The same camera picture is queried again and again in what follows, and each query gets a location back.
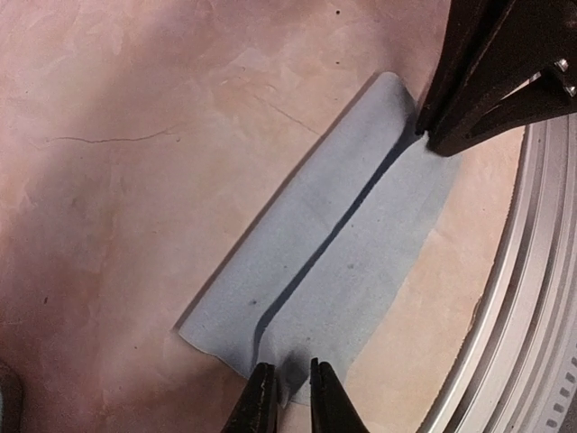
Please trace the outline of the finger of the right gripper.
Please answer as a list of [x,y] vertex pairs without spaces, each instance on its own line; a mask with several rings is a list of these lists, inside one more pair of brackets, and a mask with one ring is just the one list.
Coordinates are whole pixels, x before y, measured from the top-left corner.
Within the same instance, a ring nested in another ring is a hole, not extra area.
[[576,112],[576,51],[489,50],[468,66],[426,130],[449,157],[498,134]]
[[452,1],[441,56],[417,120],[417,133],[496,135],[514,117],[487,117],[499,102],[487,58],[491,35],[511,1]]

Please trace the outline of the small blue cleaning cloth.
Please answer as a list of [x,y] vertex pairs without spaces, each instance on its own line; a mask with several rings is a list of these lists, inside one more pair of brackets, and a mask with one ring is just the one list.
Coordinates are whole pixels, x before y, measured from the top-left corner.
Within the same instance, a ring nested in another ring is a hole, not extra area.
[[383,320],[453,187],[401,79],[376,77],[267,206],[179,335],[238,374],[272,364],[283,402],[310,363],[344,378]]

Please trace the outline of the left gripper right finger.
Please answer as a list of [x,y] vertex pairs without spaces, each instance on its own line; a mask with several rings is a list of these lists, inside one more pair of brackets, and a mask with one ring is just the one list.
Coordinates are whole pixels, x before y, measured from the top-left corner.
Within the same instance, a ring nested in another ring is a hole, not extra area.
[[332,365],[313,358],[310,364],[310,409],[315,433],[368,433]]

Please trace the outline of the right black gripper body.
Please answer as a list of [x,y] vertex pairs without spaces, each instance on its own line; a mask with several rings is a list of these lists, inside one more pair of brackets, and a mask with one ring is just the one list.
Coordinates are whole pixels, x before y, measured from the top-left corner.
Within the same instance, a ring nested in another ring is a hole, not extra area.
[[487,117],[557,117],[576,111],[576,3],[511,1],[487,58],[499,102]]

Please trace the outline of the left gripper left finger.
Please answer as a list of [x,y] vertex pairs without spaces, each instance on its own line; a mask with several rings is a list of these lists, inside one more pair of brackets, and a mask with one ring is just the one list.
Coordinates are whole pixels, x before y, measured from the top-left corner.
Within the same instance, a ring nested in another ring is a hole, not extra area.
[[278,386],[273,364],[258,363],[236,402],[223,433],[277,431]]

